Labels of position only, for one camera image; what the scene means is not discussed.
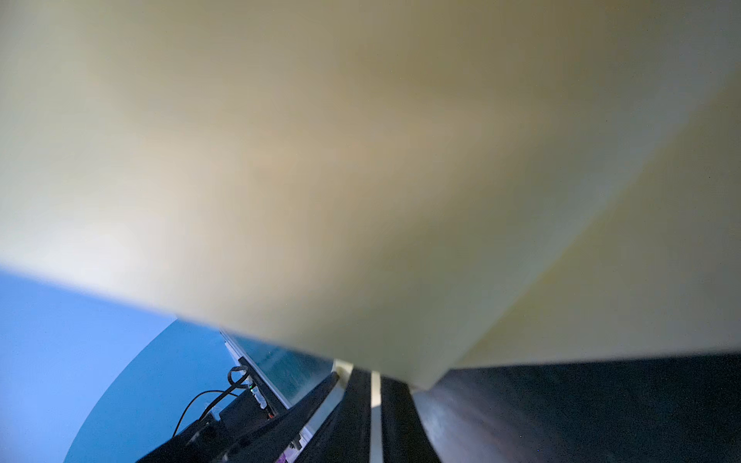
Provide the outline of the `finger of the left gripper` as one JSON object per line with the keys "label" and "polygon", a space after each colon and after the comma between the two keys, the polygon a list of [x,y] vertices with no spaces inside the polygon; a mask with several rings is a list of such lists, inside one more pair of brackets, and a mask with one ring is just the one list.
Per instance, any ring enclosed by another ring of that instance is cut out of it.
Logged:
{"label": "finger of the left gripper", "polygon": [[[219,458],[220,462],[278,462],[295,437],[314,417],[340,380],[337,372],[330,373],[297,405],[284,415],[251,431],[239,439]],[[325,450],[331,431],[337,422],[338,407],[323,421],[294,462],[318,462]]]}

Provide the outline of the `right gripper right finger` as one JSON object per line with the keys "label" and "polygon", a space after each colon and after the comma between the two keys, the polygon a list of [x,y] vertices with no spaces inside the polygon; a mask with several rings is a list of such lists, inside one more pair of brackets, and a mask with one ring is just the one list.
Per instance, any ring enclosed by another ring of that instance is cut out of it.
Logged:
{"label": "right gripper right finger", "polygon": [[382,377],[381,430],[385,463],[440,463],[424,430],[409,386]]}

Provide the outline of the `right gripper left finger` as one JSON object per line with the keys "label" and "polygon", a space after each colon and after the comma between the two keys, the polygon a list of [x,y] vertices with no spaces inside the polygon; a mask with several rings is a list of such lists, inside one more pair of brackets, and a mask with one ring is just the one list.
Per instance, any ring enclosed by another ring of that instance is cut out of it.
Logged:
{"label": "right gripper left finger", "polygon": [[368,463],[371,456],[372,375],[354,368],[343,398],[297,462]]}

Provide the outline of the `yellow square paper sheet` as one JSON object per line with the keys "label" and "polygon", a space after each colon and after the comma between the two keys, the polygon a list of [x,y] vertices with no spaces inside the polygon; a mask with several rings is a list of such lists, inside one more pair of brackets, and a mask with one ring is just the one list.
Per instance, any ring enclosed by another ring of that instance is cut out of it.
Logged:
{"label": "yellow square paper sheet", "polygon": [[5,1],[1,266],[341,359],[740,348],[736,1]]}

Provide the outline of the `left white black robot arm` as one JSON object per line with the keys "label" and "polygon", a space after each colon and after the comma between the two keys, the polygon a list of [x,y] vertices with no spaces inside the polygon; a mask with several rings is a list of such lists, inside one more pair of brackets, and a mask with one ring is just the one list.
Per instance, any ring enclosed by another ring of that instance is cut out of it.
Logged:
{"label": "left white black robot arm", "polygon": [[272,418],[252,393],[234,399],[176,434],[142,462],[276,462],[299,437],[340,379],[330,373],[299,403]]}

